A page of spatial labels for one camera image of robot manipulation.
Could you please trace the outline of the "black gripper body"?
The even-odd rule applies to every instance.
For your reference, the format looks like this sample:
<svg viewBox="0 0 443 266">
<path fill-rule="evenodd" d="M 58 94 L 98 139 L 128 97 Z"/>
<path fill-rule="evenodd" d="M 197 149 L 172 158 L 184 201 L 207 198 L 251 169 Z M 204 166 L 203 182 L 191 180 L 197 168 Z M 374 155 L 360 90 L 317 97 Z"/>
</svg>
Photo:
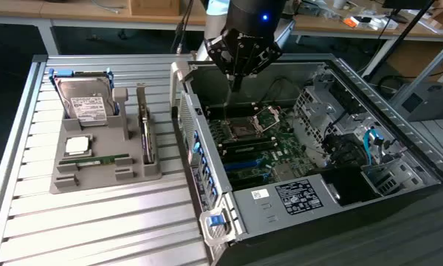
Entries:
<svg viewBox="0 0 443 266">
<path fill-rule="evenodd" d="M 231 1 L 221 32 L 231 56 L 256 57 L 267 49 L 280 51 L 275 31 L 283 11 L 283 1 Z"/>
</svg>

